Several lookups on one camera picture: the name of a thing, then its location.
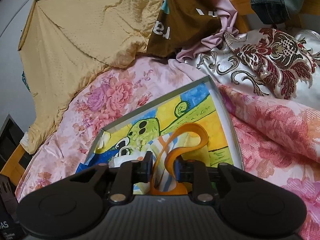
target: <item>metal bolt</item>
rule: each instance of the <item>metal bolt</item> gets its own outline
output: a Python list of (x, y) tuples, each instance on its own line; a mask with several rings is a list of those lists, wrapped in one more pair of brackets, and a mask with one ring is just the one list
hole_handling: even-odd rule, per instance
[(198, 200), (201, 202), (209, 202), (213, 200), (213, 196), (211, 196), (210, 194), (200, 194), (198, 196)]
[(113, 194), (110, 199), (113, 201), (113, 202), (121, 202), (121, 201), (124, 201), (125, 200), (125, 195), (123, 194)]

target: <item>cartoon frog drawing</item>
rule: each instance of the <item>cartoon frog drawing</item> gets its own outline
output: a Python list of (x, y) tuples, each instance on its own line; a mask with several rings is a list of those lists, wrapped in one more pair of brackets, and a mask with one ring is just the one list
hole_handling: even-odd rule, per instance
[(138, 120), (128, 131), (127, 136), (120, 139), (114, 146), (115, 150), (119, 151), (115, 157), (131, 155), (133, 149), (141, 149), (148, 142), (174, 131), (180, 125), (186, 122), (196, 122), (211, 114), (216, 109), (213, 104), (210, 103), (210, 100), (211, 98), (208, 95), (203, 101), (191, 109), (187, 101), (181, 101), (174, 110), (174, 115), (177, 119), (163, 130), (160, 130), (160, 124), (157, 118)]

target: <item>round pad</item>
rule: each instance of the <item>round pad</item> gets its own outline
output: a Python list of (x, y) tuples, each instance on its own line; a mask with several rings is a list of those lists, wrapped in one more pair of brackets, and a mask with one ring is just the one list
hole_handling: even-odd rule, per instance
[(84, 183), (50, 185), (23, 198), (17, 208), (20, 224), (31, 235), (64, 239), (94, 226), (103, 212), (101, 198)]
[(222, 199), (220, 212), (237, 231), (261, 238), (278, 238), (296, 232), (307, 210), (295, 194), (280, 187), (239, 183)]

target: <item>white wall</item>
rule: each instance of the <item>white wall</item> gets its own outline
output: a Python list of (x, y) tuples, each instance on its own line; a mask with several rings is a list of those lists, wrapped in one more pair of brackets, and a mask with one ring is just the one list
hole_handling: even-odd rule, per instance
[[(0, 33), (26, 0), (0, 1)], [(22, 63), (17, 51), (21, 30), (26, 23), (30, 0), (0, 38), (0, 127), (7, 115), (25, 132), (36, 118), (33, 99), (21, 80)]]

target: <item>white brocade fabric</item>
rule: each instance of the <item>white brocade fabric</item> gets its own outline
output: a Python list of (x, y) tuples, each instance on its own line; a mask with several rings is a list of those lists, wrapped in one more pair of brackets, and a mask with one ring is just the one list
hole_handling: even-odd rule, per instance
[(225, 40), (211, 51), (200, 53), (193, 59), (186, 58), (185, 63), (236, 91), (247, 95), (274, 97), (260, 77), (240, 61)]
[(288, 99), (320, 110), (320, 35), (264, 28), (236, 37), (185, 63), (247, 95)]

